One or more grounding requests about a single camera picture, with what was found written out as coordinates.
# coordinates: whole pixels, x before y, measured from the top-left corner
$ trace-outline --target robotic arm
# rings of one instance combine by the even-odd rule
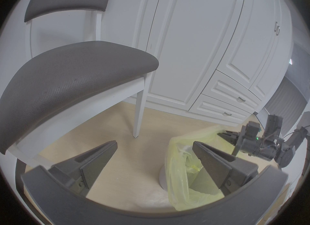
[[[278,165],[286,167],[295,155],[295,151],[301,145],[308,134],[304,127],[296,129],[287,141],[280,138],[283,118],[276,115],[268,115],[265,132],[262,137],[257,137],[260,124],[250,121],[242,126],[240,132],[226,131],[218,135],[235,146],[232,155],[236,156],[239,150],[271,161],[274,159]]]

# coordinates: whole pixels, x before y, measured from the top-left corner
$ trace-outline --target chair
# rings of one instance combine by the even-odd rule
[[[25,13],[29,61],[0,98],[0,152],[51,167],[38,153],[83,122],[137,93],[133,136],[139,135],[158,60],[144,51],[100,41],[108,0],[30,0]],[[95,13],[96,41],[58,47],[32,58],[32,19],[64,10]]]

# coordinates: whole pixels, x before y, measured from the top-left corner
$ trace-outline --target trash bag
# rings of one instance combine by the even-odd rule
[[[171,138],[165,174],[169,202],[176,210],[200,207],[224,197],[192,150],[193,142],[199,141],[231,154],[234,146],[217,135],[221,132],[222,126],[213,126]]]

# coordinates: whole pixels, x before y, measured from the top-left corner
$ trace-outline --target white drawer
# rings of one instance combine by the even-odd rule
[[[202,94],[253,113],[261,100],[237,81],[215,70]]]
[[[199,95],[189,111],[238,124],[244,122],[251,115],[249,112],[203,94]]]

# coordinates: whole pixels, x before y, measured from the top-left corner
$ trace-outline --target translucent yellow trash bag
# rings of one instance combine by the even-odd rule
[[[192,150],[193,142],[199,141],[231,154],[234,146],[217,135],[221,132],[221,126],[213,126],[171,138],[165,173],[169,202],[176,210],[200,207],[224,197]]]

